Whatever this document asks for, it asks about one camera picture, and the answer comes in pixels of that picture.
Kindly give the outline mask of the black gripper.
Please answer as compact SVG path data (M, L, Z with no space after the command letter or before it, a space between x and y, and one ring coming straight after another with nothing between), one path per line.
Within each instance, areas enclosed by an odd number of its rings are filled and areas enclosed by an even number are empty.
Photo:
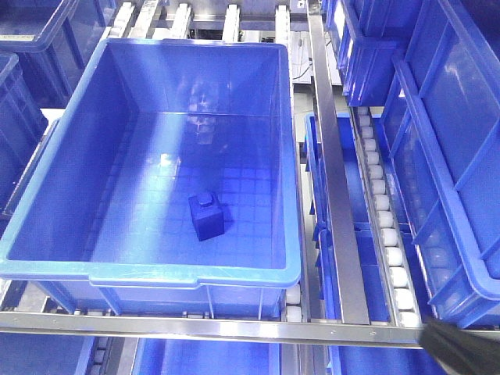
M499 374L498 341L431 320L418 343L450 374Z

